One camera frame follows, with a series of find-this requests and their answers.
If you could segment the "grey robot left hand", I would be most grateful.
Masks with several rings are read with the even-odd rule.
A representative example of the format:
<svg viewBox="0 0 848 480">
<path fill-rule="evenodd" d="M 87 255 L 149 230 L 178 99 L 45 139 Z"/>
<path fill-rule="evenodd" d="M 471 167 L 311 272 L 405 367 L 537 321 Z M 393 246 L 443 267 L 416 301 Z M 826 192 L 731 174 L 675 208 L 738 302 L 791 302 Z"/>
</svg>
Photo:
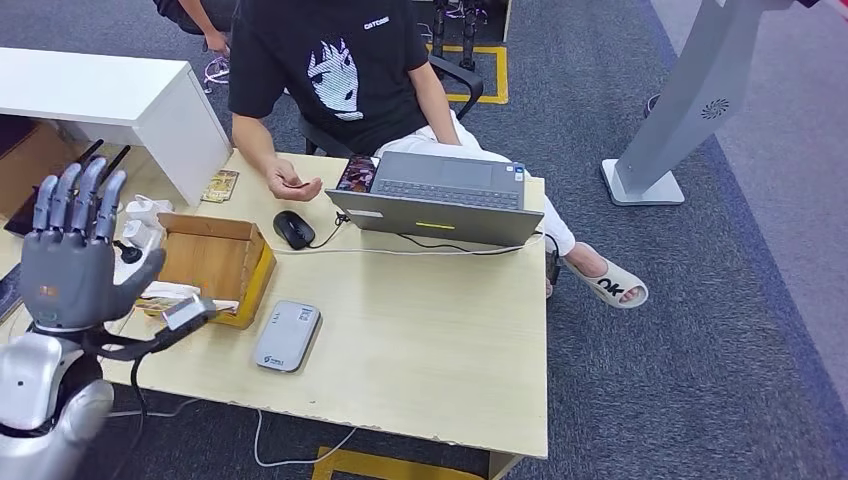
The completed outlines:
<svg viewBox="0 0 848 480">
<path fill-rule="evenodd" d="M 117 206 L 127 180 L 105 175 L 107 160 L 69 165 L 38 190 L 32 230 L 24 237 L 19 292 L 35 325 L 78 331 L 126 316 L 163 269 L 156 248 L 126 280 L 115 283 L 113 237 Z"/>
</svg>

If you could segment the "person's right hand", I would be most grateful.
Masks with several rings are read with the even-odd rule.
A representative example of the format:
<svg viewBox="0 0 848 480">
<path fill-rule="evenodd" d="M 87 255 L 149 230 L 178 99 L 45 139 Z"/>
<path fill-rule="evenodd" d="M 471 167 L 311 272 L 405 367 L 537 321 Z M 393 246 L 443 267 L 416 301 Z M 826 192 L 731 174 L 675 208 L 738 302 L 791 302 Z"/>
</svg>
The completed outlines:
<svg viewBox="0 0 848 480">
<path fill-rule="evenodd" d="M 302 180 L 287 159 L 272 159 L 265 170 L 267 185 L 275 198 L 287 201 L 307 202 L 323 190 L 323 182 L 316 177 Z"/>
</svg>

